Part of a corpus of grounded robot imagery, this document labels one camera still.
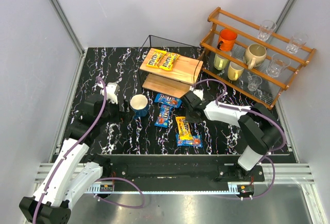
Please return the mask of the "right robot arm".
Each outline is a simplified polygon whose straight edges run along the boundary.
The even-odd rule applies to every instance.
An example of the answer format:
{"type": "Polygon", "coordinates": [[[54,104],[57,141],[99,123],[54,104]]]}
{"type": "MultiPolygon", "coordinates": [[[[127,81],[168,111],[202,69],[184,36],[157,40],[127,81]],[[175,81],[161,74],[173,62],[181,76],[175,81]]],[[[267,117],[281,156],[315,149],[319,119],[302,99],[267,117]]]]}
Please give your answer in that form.
{"type": "Polygon", "coordinates": [[[217,99],[202,100],[192,91],[181,98],[188,111],[189,122],[199,122],[204,119],[231,124],[240,128],[247,142],[237,164],[245,171],[250,171],[260,161],[266,158],[268,152],[275,151],[278,141],[282,148],[287,139],[284,129],[276,121],[272,113],[262,104],[253,106],[236,106],[224,104],[217,99]]]}

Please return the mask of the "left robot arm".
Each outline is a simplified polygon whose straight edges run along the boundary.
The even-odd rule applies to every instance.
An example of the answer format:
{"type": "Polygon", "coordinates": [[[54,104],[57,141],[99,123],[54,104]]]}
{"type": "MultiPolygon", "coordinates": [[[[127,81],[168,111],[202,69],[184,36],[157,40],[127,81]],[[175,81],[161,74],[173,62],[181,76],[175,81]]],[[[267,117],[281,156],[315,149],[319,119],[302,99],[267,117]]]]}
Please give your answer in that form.
{"type": "Polygon", "coordinates": [[[30,223],[67,223],[80,197],[100,178],[111,176],[110,160],[93,155],[76,176],[73,172],[99,135],[101,125],[119,122],[120,109],[115,93],[90,95],[81,117],[69,127],[61,152],[46,178],[31,197],[23,197],[19,208],[30,223]]]}

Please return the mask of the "yellow M&M bag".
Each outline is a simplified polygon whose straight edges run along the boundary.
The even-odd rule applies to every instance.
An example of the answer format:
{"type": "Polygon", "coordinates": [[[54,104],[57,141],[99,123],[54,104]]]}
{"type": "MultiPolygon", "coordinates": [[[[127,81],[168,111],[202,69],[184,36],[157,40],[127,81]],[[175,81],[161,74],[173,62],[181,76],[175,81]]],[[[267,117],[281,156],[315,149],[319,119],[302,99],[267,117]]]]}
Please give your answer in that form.
{"type": "Polygon", "coordinates": [[[150,68],[159,68],[158,63],[166,55],[166,53],[167,52],[164,50],[154,49],[153,54],[146,66],[150,68]]]}
{"type": "Polygon", "coordinates": [[[177,53],[168,53],[166,55],[164,63],[159,67],[165,71],[172,71],[174,62],[180,57],[180,54],[177,53]]]}
{"type": "Polygon", "coordinates": [[[176,122],[178,125],[178,139],[181,141],[191,141],[193,140],[193,136],[190,131],[189,122],[186,121],[184,116],[177,116],[176,122]]]}

